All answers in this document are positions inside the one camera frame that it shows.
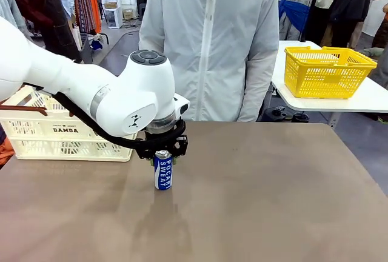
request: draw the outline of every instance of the blue can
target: blue can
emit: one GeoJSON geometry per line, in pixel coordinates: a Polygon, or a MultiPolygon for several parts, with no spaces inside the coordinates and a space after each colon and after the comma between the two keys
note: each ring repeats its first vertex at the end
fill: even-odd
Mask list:
{"type": "Polygon", "coordinates": [[[153,157],[155,168],[155,187],[159,190],[167,190],[172,186],[172,167],[174,157],[169,151],[157,151],[153,157]]]}

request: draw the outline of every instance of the brown basket handle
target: brown basket handle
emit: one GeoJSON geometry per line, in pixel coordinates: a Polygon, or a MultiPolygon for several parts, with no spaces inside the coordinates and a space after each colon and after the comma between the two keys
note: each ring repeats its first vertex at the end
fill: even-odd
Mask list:
{"type": "Polygon", "coordinates": [[[44,116],[47,116],[45,107],[34,107],[34,106],[2,106],[0,105],[0,110],[18,110],[23,112],[39,112],[44,116]]]}

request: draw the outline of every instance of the brown tabletop surface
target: brown tabletop surface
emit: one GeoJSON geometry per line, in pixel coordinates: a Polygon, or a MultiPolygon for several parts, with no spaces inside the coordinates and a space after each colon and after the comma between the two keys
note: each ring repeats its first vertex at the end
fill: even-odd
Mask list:
{"type": "Polygon", "coordinates": [[[386,262],[386,196],[322,124],[189,123],[173,188],[129,163],[0,170],[0,261],[386,262]]]}

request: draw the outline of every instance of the black apron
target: black apron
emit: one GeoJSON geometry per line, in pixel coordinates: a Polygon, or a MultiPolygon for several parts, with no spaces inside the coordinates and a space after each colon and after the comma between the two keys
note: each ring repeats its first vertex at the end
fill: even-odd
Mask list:
{"type": "Polygon", "coordinates": [[[53,27],[40,27],[46,50],[81,62],[61,0],[44,0],[44,14],[54,22],[53,27]]]}

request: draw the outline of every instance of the orange garment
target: orange garment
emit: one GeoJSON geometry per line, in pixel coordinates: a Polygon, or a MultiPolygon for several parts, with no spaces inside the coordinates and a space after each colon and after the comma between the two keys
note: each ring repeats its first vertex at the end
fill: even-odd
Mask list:
{"type": "Polygon", "coordinates": [[[92,3],[93,17],[96,23],[96,33],[101,33],[101,18],[99,16],[99,8],[97,0],[90,0],[92,3]]]}
{"type": "Polygon", "coordinates": [[[4,143],[0,145],[0,167],[15,154],[13,147],[8,138],[5,138],[4,143]]]}

